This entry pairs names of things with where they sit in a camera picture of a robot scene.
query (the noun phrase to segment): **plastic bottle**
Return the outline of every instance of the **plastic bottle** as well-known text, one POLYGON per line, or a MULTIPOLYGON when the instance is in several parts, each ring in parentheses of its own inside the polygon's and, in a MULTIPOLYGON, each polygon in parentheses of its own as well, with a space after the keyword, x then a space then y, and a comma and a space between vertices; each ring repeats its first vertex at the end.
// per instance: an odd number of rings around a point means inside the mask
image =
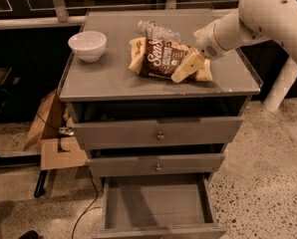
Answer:
POLYGON ((165 28, 155 21, 139 21, 139 28, 148 38, 180 42, 179 33, 174 32, 169 28, 165 28))

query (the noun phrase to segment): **speckled floor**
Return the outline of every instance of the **speckled floor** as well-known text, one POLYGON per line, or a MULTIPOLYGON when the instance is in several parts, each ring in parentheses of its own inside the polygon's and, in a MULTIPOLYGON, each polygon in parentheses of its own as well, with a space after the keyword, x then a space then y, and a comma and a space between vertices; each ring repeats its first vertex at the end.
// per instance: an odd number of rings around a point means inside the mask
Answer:
MULTIPOLYGON (((210 182, 218 223, 227 229, 222 239, 297 238, 297 99, 284 101, 274 114, 251 102, 244 118, 210 182)), ((0 129, 1 155, 35 153, 22 152, 30 124, 10 125, 0 129)), ((39 171, 35 165, 0 168, 0 238, 18 238, 30 229, 45 239, 71 238, 97 197, 88 169, 80 167, 49 172, 45 195, 35 198, 39 171)), ((97 232, 101 207, 99 195, 74 238, 97 232)))

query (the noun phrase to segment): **cabinet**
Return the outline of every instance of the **cabinet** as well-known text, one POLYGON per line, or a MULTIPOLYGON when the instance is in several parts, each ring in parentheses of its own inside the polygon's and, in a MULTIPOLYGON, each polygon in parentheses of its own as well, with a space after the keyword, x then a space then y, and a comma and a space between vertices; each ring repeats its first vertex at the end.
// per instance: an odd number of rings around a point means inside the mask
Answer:
POLYGON ((194 44, 214 20, 206 9, 91 12, 83 31, 108 37, 88 64, 72 57, 60 88, 88 165, 104 185, 103 229, 95 238, 219 238, 208 192, 260 80, 237 51, 213 61, 211 83, 147 79, 128 70, 139 20, 155 20, 194 44))

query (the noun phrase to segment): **drawer knob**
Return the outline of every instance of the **drawer knob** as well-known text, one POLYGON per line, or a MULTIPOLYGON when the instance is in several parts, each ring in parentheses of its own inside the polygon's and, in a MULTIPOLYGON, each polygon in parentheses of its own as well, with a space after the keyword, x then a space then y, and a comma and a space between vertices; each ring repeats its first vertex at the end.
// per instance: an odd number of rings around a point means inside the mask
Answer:
POLYGON ((160 167, 159 163, 156 165, 155 171, 161 171, 161 167, 160 167))
POLYGON ((165 138, 164 134, 162 134, 162 131, 158 131, 156 135, 156 139, 163 140, 165 138))

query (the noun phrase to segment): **bowl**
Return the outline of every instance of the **bowl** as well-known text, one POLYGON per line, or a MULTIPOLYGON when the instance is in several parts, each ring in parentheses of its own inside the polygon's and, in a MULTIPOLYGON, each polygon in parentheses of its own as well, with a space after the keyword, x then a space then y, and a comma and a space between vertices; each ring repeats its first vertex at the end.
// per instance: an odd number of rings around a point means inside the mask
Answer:
POLYGON ((92 63, 98 61, 104 54, 107 37, 100 32, 86 31, 72 36, 68 44, 79 59, 92 63))

